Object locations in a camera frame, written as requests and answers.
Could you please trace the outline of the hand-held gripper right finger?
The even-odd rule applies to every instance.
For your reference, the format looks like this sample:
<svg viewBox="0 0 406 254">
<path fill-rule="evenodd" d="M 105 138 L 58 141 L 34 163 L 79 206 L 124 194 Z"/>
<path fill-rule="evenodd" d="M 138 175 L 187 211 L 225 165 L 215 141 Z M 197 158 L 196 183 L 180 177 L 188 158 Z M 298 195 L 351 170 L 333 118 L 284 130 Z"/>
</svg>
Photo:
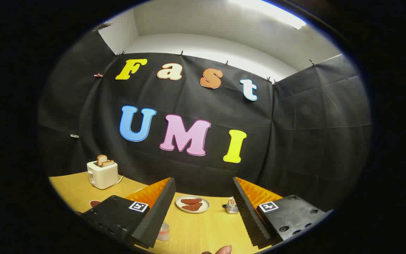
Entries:
<svg viewBox="0 0 406 254">
<path fill-rule="evenodd" d="M 282 197 L 239 177 L 233 177 L 233 198 L 256 247 L 296 238 L 330 214 L 298 195 Z"/>
</svg>

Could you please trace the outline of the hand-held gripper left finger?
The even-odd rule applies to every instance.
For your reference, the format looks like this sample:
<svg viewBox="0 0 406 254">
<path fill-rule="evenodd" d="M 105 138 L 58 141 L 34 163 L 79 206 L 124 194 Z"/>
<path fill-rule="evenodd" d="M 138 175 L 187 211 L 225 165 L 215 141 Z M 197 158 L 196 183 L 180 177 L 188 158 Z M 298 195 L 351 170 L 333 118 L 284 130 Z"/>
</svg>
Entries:
<svg viewBox="0 0 406 254">
<path fill-rule="evenodd" d="M 80 216 L 119 243 L 153 248 L 175 191 L 168 177 L 125 198 L 112 195 Z"/>
</svg>

